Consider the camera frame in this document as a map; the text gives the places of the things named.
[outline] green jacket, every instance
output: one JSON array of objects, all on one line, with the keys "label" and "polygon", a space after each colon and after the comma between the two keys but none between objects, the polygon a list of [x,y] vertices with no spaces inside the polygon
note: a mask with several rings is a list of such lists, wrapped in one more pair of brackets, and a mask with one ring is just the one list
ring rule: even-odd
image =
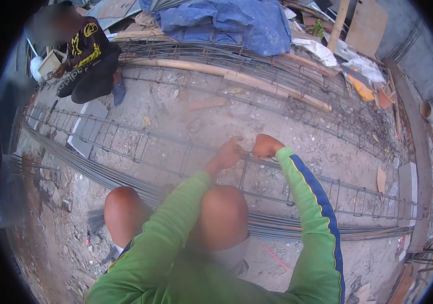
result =
[{"label": "green jacket", "polygon": [[276,158],[301,215],[303,250],[286,292],[271,292],[217,264],[179,254],[212,187],[207,173],[185,180],[160,205],[132,248],[100,276],[86,303],[344,303],[340,232],[328,197],[292,148]]}]

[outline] blue stripe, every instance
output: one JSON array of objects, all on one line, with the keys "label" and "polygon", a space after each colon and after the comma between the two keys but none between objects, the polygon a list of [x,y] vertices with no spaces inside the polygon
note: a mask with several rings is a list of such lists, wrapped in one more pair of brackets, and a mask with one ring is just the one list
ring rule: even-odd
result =
[{"label": "blue stripe", "polygon": [[301,172],[301,174],[305,178],[305,182],[310,186],[311,191],[316,196],[317,203],[322,208],[321,216],[325,216],[329,218],[328,228],[331,234],[335,236],[335,252],[333,252],[336,261],[335,270],[338,271],[341,275],[340,303],[345,303],[345,280],[343,279],[343,257],[341,255],[340,231],[338,230],[337,218],[335,216],[335,213],[333,212],[333,207],[331,206],[328,196],[326,195],[326,192],[324,191],[320,182],[314,176],[311,170],[309,170],[308,167],[306,167],[303,161],[301,161],[299,156],[294,154],[289,156],[289,159],[294,163],[296,168]]}]

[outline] blue tarp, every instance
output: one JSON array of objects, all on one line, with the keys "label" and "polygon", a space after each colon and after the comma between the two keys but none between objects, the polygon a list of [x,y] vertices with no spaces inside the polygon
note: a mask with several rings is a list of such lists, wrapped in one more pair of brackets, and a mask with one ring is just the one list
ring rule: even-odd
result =
[{"label": "blue tarp", "polygon": [[[151,0],[139,0],[148,13]],[[194,0],[152,12],[154,20],[170,36],[183,41],[239,43],[262,56],[289,53],[291,30],[277,0]]]}]

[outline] hand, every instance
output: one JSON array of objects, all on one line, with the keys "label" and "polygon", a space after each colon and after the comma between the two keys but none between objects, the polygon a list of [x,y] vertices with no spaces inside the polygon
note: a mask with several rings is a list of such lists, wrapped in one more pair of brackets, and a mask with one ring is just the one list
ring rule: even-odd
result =
[{"label": "hand", "polygon": [[248,151],[245,151],[244,148],[237,144],[237,142],[243,140],[244,137],[242,136],[234,136],[230,138],[229,141],[220,147],[215,157],[207,163],[205,172],[208,173],[212,179],[217,177],[221,170],[235,166],[242,155],[249,154]]},{"label": "hand", "polygon": [[54,78],[61,78],[66,71],[66,63],[60,64],[60,66],[56,69],[56,71],[53,73]]},{"label": "hand", "polygon": [[274,137],[266,134],[257,134],[255,145],[252,148],[253,157],[265,160],[276,156],[276,152],[285,146]]}]

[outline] person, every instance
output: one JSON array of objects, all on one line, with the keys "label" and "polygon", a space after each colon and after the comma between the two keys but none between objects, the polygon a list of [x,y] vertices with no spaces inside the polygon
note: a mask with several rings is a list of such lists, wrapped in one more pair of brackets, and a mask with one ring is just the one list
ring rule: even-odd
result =
[{"label": "person", "polygon": [[53,77],[61,78],[72,71],[59,84],[57,96],[71,95],[74,103],[84,104],[113,91],[113,104],[120,105],[126,94],[122,74],[117,72],[120,47],[109,42],[97,19],[79,15],[71,1],[52,5],[64,8],[53,18],[53,27],[61,36],[78,29],[68,42],[66,61],[53,73]]},{"label": "person", "polygon": [[[304,248],[286,292],[233,275],[249,239],[248,209],[240,190],[212,180],[240,160],[240,140],[224,143],[152,215],[132,188],[108,194],[107,228],[118,246],[128,245],[87,291],[86,303],[344,303],[340,232],[328,197],[292,148],[265,134],[257,135],[253,156],[279,161],[301,215]],[[208,254],[195,254],[195,244]]]}]

